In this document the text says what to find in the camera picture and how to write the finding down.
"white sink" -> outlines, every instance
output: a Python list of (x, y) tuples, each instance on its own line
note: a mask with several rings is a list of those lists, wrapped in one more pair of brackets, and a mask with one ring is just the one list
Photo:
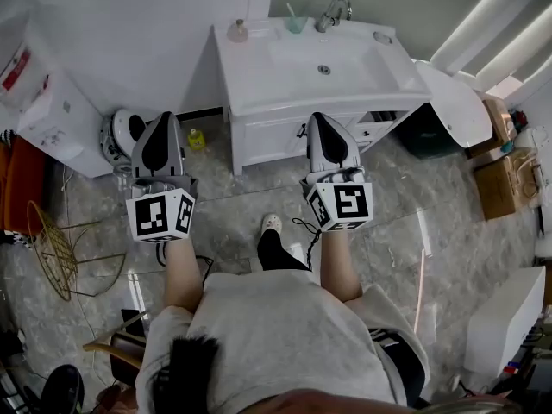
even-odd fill
[[(216, 44), (234, 115), (321, 103), (411, 99), (430, 91), (398, 42), (395, 29), (341, 21), (321, 34), (310, 18), (292, 34), (283, 18), (245, 22), (244, 43), (233, 43), (227, 24), (215, 26)], [(374, 32), (391, 39), (376, 41)], [(329, 74), (319, 71), (329, 68)]]

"shoe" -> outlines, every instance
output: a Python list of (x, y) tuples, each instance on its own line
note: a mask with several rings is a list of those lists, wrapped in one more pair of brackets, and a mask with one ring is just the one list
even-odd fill
[(282, 234), (282, 220), (275, 213), (269, 213), (262, 218), (262, 227), (260, 229), (260, 234), (262, 235), (268, 229), (276, 230), (279, 235)]

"gold wire basket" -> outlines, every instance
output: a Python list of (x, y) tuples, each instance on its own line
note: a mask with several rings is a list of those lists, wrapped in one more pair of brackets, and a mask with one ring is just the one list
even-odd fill
[[(78, 241), (86, 233), (86, 231), (95, 225), (98, 225), (102, 221), (81, 223), (68, 227), (58, 227), (50, 216), (48, 216), (48, 214), (35, 203), (35, 201), (29, 201), (27, 204), (27, 224), (30, 235), (32, 234), (31, 223), (33, 220), (31, 216), (33, 213), (36, 214), (42, 224), (42, 231), (33, 239), (34, 252), (36, 253), (38, 261), (41, 264), (42, 271), (46, 274), (48, 281), (62, 299), (70, 301), (72, 293), (94, 298), (102, 293), (105, 293), (115, 284), (121, 275), (122, 267), (124, 266), (124, 261), (127, 256), (126, 253), (111, 254), (109, 256), (101, 256), (89, 260), (77, 260), (74, 253)], [(63, 232), (76, 228), (84, 228), (84, 230), (77, 237), (75, 242), (71, 244)], [(118, 267), (115, 279), (104, 290), (95, 294), (78, 292), (76, 290), (79, 264), (95, 262), (98, 260), (114, 259), (117, 257), (121, 258), (121, 265)]]

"red label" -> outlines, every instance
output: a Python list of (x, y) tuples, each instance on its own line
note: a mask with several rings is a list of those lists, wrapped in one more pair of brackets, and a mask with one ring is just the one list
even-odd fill
[(17, 62), (16, 67), (13, 68), (13, 70), (8, 74), (8, 77), (6, 77), (6, 79), (2, 82), (2, 86), (6, 91), (9, 91), (16, 83), (17, 79), (21, 75), (21, 72), (25, 69), (30, 56), (31, 52), (28, 49), (25, 49), (21, 54), (21, 58)]

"chrome faucet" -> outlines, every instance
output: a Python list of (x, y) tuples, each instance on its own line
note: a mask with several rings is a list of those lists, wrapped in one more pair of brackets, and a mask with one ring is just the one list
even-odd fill
[(347, 7), (347, 20), (351, 19), (351, 16), (353, 15), (351, 2), (349, 0), (332, 0), (328, 8), (326, 9), (326, 12), (324, 12), (317, 20), (315, 28), (317, 29), (318, 32), (322, 32), (322, 33), (326, 32), (326, 28), (328, 27), (329, 24), (332, 26), (339, 26), (339, 19), (342, 16), (342, 8), (339, 8), (337, 10), (336, 16), (332, 16), (334, 7), (337, 4), (341, 4), (342, 6)]

